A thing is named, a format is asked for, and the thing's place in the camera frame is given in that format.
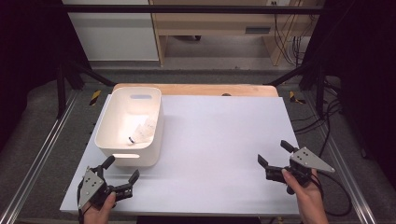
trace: white table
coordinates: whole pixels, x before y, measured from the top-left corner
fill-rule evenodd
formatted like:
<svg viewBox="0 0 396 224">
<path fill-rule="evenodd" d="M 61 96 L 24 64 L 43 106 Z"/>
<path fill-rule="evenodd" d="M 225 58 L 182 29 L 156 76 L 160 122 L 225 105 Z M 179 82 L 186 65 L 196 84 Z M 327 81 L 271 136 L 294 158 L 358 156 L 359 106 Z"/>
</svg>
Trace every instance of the white table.
<svg viewBox="0 0 396 224">
<path fill-rule="evenodd" d="M 280 141 L 298 146 L 282 98 L 163 95 L 163 112 L 160 158 L 152 167 L 138 168 L 134 197 L 118 202 L 114 212 L 133 216 L 298 215 L 295 196 L 286 192 L 286 185 L 266 180 L 257 163 L 261 154 L 270 165 L 289 165 L 290 154 Z M 77 188 L 85 169 L 106 159 L 94 144 L 96 132 L 97 127 L 61 211 L 78 212 Z M 125 184 L 135 169 L 112 165 L 105 171 L 106 182 Z"/>
</svg>

